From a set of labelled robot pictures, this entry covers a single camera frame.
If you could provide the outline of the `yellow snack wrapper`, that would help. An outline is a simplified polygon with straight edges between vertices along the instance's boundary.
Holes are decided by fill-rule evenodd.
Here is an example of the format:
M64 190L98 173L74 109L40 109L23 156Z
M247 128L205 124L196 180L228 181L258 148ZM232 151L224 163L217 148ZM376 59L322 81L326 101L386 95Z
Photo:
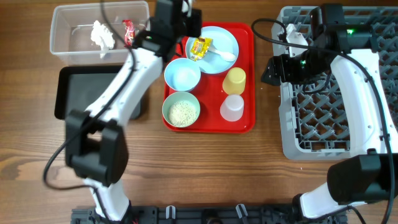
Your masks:
M206 55L208 49L211 47L213 39L207 37L196 38L190 49L189 59L193 61L202 60Z

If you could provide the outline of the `red foil wrapper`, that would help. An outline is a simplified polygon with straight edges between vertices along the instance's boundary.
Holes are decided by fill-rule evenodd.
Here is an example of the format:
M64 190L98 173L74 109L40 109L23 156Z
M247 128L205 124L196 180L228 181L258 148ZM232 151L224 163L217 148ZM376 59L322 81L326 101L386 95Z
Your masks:
M125 27L124 46L131 47L135 38L135 27L132 20L123 20L122 24Z

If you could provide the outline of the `yellow plastic cup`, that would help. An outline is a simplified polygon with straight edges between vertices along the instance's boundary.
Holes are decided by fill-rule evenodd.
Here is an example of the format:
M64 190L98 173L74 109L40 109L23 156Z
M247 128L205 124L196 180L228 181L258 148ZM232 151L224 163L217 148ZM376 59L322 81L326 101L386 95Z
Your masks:
M230 69L223 80L223 91L228 95L241 95L246 86L246 72L239 67Z

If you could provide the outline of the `light blue bowl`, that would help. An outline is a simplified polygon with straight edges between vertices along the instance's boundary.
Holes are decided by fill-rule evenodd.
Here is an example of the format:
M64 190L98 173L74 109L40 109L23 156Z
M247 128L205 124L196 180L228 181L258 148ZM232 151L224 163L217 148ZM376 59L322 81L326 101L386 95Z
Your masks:
M175 91L191 91L201 79L201 70L192 60L178 58L171 61L165 68L164 80Z

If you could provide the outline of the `light blue plate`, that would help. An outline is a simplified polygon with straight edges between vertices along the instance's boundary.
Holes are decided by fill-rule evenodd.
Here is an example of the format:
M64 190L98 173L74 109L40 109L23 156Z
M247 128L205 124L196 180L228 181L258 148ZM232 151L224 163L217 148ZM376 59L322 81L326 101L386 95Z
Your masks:
M236 56L233 61L225 61L219 54L208 52L203 59L196 61L200 70L207 74L219 74L229 70L237 61L239 45L234 35L218 26L206 26L201 28L201 36L213 39L211 46L222 52L229 52Z

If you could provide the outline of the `white plastic spoon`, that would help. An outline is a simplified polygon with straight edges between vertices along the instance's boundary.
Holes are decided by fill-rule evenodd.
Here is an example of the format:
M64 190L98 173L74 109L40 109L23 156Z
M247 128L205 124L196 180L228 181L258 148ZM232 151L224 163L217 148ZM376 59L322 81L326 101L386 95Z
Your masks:
M227 62L233 62L237 59L237 57L234 54L232 54L231 52L223 52L214 47L209 47L208 50L210 52L218 54L223 60L225 60Z

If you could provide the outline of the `pink plastic cup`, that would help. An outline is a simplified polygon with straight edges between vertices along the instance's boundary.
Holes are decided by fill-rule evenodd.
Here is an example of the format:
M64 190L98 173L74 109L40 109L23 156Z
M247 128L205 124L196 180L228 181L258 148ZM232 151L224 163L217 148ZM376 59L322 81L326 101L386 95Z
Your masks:
M228 95L220 107L220 115L229 122L242 118L244 100L240 95Z

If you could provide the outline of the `white tissue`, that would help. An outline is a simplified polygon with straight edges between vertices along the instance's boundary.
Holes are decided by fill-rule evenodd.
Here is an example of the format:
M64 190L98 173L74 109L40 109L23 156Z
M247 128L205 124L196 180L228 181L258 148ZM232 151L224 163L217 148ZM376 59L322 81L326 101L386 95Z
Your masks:
M113 39L113 33L99 21L94 21L93 29L91 31L91 40L98 46L100 46L101 51L100 58L103 59L107 51L112 50L115 45L115 40Z

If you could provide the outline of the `green bowl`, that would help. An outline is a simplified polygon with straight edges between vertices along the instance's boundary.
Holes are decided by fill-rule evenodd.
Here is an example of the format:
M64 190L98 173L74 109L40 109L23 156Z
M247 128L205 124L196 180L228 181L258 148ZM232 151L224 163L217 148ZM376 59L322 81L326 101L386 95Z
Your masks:
M164 100L162 115L169 125L175 128L191 126L200 115L200 103L186 91L172 93Z

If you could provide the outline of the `white rice pile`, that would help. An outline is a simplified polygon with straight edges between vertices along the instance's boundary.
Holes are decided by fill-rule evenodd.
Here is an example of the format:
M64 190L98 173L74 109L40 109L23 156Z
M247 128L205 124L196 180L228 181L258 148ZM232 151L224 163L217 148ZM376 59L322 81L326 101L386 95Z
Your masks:
M197 119L196 108L188 101L178 101L169 109L169 121L178 128L193 124Z

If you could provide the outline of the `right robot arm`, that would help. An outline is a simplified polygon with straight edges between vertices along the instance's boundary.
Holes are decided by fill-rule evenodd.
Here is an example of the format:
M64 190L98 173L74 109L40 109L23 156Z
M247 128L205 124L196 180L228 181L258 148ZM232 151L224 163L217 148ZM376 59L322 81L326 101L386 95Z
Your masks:
M290 219L317 222L384 200L387 222L397 197L397 130L382 87L376 33L369 24L347 22L341 4L313 9L310 25L311 42L281 25L273 43L286 53L269 59L261 80L304 86L330 71L345 107L350 155L329 168L323 185L294 197Z

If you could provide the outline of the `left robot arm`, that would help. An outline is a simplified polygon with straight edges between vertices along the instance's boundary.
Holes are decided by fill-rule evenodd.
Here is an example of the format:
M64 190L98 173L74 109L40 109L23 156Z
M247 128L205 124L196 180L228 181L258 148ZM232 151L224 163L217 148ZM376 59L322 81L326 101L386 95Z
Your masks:
M185 37L201 34L201 10L192 1L157 1L149 30L140 31L128 47L129 55L101 96L84 111L65 118L65 163L95 200L95 220L123 223L131 203L121 177L128 162L124 137L132 112L146 90L159 78Z

